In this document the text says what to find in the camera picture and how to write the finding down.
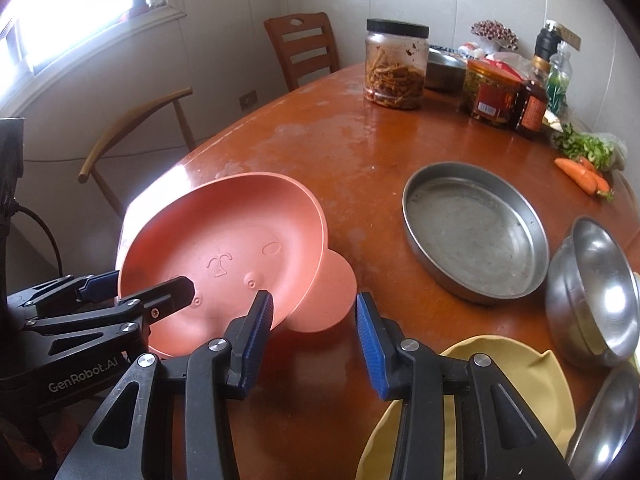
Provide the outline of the wide shallow steel bowl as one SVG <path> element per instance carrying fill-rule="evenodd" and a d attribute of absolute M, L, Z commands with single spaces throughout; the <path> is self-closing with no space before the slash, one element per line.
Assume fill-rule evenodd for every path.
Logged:
<path fill-rule="evenodd" d="M 574 433 L 566 461 L 576 479 L 602 479 L 634 429 L 639 374 L 628 362 L 611 370 L 584 423 Z"/>

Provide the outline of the pink plastic plate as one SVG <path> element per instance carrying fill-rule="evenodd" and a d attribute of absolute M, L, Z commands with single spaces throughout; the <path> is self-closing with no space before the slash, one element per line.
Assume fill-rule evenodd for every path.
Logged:
<path fill-rule="evenodd" d="M 184 356 L 220 336 L 261 290 L 273 325 L 299 333 L 335 326 L 352 308 L 354 270 L 329 248 L 326 215 L 284 174 L 236 174 L 194 188 L 161 209 L 132 240 L 120 267 L 122 296 L 185 276 L 192 302 L 151 327 L 150 349 Z"/>

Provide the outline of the deep steel bowl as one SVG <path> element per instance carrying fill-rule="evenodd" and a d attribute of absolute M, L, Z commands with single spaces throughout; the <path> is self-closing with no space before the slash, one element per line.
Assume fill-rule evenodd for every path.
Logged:
<path fill-rule="evenodd" d="M 623 249 L 593 218 L 574 220 L 549 263 L 544 307 L 555 348 L 576 366 L 614 367 L 639 342 L 639 289 Z"/>

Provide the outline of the round steel pan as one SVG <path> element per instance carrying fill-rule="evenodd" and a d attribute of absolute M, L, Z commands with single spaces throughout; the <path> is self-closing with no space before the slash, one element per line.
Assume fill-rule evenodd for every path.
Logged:
<path fill-rule="evenodd" d="M 435 162 L 402 191 L 408 243 L 437 284 L 474 304 L 531 295 L 550 249 L 535 208 L 502 177 L 465 162 Z"/>

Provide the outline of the curved-back wooden chair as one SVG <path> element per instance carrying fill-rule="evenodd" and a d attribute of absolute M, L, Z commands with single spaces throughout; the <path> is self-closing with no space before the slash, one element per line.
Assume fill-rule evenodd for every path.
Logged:
<path fill-rule="evenodd" d="M 125 218 L 127 204 L 108 185 L 100 170 L 107 169 L 109 159 L 195 150 L 198 144 L 183 107 L 183 100 L 192 94 L 193 89 L 186 87 L 126 110 L 101 133 L 82 163 L 78 182 L 93 181 L 120 221 Z"/>

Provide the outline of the carrots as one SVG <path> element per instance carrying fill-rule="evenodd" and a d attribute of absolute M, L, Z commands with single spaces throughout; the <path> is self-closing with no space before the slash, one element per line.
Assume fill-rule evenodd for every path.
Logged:
<path fill-rule="evenodd" d="M 563 157 L 556 158 L 554 164 L 588 196 L 602 198 L 608 202 L 614 198 L 608 181 L 590 166 Z"/>

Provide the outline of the green leafy vegetables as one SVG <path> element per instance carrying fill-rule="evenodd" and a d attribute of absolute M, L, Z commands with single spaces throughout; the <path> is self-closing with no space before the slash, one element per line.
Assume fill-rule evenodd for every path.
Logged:
<path fill-rule="evenodd" d="M 570 159 L 583 157 L 600 171 L 623 171 L 626 168 L 628 148 L 611 133 L 577 131 L 569 122 L 551 135 L 551 142 Z"/>

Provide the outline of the red slatted wooden chair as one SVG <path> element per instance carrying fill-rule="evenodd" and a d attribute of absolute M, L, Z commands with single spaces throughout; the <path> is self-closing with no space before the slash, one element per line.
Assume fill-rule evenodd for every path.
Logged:
<path fill-rule="evenodd" d="M 288 91 L 306 76 L 340 69 L 333 28 L 326 12 L 294 13 L 264 21 Z"/>

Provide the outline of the dark sauce bottle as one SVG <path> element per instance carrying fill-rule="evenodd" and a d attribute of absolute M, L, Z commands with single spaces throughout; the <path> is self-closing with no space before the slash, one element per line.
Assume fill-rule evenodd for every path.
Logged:
<path fill-rule="evenodd" d="M 547 110 L 547 82 L 550 64 L 538 55 L 532 59 L 526 81 L 521 85 L 518 94 L 518 118 L 515 130 L 523 136 L 532 138 L 541 128 L 544 113 Z"/>

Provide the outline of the red-labelled pickle jar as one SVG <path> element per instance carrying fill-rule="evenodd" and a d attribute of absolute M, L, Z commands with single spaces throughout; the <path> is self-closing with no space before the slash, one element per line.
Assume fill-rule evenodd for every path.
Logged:
<path fill-rule="evenodd" d="M 461 108 L 477 120 L 496 127 L 506 126 L 511 119 L 521 78 L 484 60 L 466 63 Z"/>

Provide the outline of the small steel bowl background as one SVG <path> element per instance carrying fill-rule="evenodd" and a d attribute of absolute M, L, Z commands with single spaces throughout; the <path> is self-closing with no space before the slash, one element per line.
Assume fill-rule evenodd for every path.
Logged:
<path fill-rule="evenodd" d="M 466 62 L 457 55 L 431 48 L 428 54 L 425 88 L 441 92 L 458 92 L 462 89 Z"/>

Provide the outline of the clear jar black lid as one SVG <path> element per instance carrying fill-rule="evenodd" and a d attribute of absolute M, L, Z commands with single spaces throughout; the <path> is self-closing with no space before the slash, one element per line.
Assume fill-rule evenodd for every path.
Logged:
<path fill-rule="evenodd" d="M 364 96 L 393 110 L 416 110 L 423 101 L 430 28 L 368 18 Z"/>

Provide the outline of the green clear bottle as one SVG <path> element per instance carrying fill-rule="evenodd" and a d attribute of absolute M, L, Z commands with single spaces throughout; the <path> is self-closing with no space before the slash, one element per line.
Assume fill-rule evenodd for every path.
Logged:
<path fill-rule="evenodd" d="M 570 65 L 570 45 L 561 41 L 558 50 L 550 56 L 550 68 L 547 79 L 548 110 L 561 116 L 566 107 L 567 89 L 573 69 Z"/>

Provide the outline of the red white food packages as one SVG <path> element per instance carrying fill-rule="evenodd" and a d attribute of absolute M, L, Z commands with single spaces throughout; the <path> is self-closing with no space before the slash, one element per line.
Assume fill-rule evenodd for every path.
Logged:
<path fill-rule="evenodd" d="M 518 53 L 501 51 L 494 42 L 469 41 L 456 49 L 457 54 L 465 58 L 476 58 L 492 66 L 524 79 L 532 68 L 532 62 Z"/>

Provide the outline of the black thermos bottle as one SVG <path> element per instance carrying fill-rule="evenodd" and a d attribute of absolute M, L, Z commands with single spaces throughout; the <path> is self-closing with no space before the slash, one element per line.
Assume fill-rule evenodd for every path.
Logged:
<path fill-rule="evenodd" d="M 535 55 L 549 62 L 552 55 L 558 50 L 558 45 L 561 41 L 560 25 L 556 21 L 547 20 L 536 37 Z"/>

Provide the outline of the red patterned lid object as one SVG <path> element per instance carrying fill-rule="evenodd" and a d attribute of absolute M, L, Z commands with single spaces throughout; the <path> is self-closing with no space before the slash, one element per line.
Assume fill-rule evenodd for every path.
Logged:
<path fill-rule="evenodd" d="M 495 20 L 475 22 L 471 26 L 471 34 L 496 44 L 502 50 L 518 50 L 518 35 L 509 27 Z"/>

